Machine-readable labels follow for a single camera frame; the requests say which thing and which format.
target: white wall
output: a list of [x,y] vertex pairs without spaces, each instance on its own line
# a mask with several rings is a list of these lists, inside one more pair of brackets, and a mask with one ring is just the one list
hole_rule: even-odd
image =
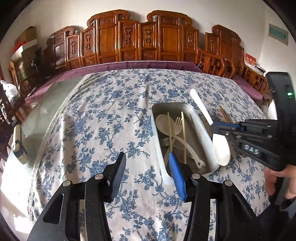
[[296,43],[290,33],[288,37],[288,46],[268,36],[269,23],[288,31],[279,16],[265,4],[265,34],[258,63],[266,70],[266,72],[281,71],[290,73],[295,89]]
[[264,3],[262,0],[34,0],[14,21],[0,43],[0,63],[6,81],[14,41],[29,26],[37,27],[37,40],[46,47],[49,35],[65,26],[86,28],[94,14],[124,9],[135,20],[145,22],[153,10],[168,10],[187,14],[193,27],[204,33],[221,24],[235,31],[242,39],[246,52],[259,59],[264,38]]

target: metal tray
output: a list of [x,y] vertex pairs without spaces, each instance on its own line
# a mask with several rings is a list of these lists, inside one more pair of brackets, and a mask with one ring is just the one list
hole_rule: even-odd
[[[163,183],[174,185],[173,179],[170,176],[169,165],[165,167],[164,156],[168,149],[168,136],[161,133],[155,125],[155,119],[160,114],[170,113],[170,117],[175,121],[177,117],[181,117],[181,111],[184,113],[185,119],[185,132],[186,142],[193,148],[199,158],[206,163],[205,167],[198,169],[194,160],[187,153],[187,164],[190,166],[193,172],[197,172],[204,177],[208,177],[211,173],[219,168],[219,164],[215,159],[213,153],[213,143],[207,132],[209,126],[207,122],[203,123],[197,115],[195,109],[188,103],[183,102],[169,102],[159,103],[152,106],[151,125],[153,134],[155,137],[156,151],[158,155],[158,161],[160,164],[160,170],[163,177]],[[179,137],[183,138],[182,132],[178,134]],[[183,145],[177,140],[173,147],[178,160],[183,162]]]

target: metal bolt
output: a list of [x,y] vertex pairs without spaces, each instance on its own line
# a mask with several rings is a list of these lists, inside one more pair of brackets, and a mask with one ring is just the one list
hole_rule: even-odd
[[69,181],[69,180],[65,180],[64,182],[63,182],[63,186],[64,187],[67,187],[67,186],[69,186],[71,184],[71,182]]
[[226,180],[225,185],[231,187],[232,186],[232,181]]
[[104,177],[104,175],[101,174],[101,173],[99,173],[99,174],[97,174],[97,175],[94,176],[94,178],[97,179],[97,180],[100,180],[100,179],[102,179],[103,177]]
[[193,173],[191,176],[193,179],[200,179],[200,175],[198,173]]

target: carved wooden backrest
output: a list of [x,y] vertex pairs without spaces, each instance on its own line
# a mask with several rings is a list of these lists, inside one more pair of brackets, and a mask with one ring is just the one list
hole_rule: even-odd
[[199,31],[187,15],[156,10],[147,20],[130,20],[129,12],[119,9],[92,16],[80,34],[63,28],[47,41],[49,65],[60,72],[128,60],[195,60]]
[[244,59],[244,48],[237,33],[221,25],[212,27],[212,33],[205,33],[205,50],[231,60],[241,73]]

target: floral tablecloth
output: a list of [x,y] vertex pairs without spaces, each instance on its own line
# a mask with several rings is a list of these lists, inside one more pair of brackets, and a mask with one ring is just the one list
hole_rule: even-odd
[[[113,240],[183,240],[190,203],[162,182],[151,128],[151,107],[186,102],[195,88],[212,119],[222,119],[222,105],[234,121],[264,118],[250,97],[232,80],[195,72],[132,69],[85,76],[55,115],[41,144],[33,170],[29,217],[36,220],[64,180],[83,182],[114,163],[119,152],[127,163],[118,196],[105,204]],[[263,165],[232,157],[209,179],[230,179],[258,215],[268,206]],[[212,202],[209,240],[215,230]],[[81,233],[85,231],[81,206]]]

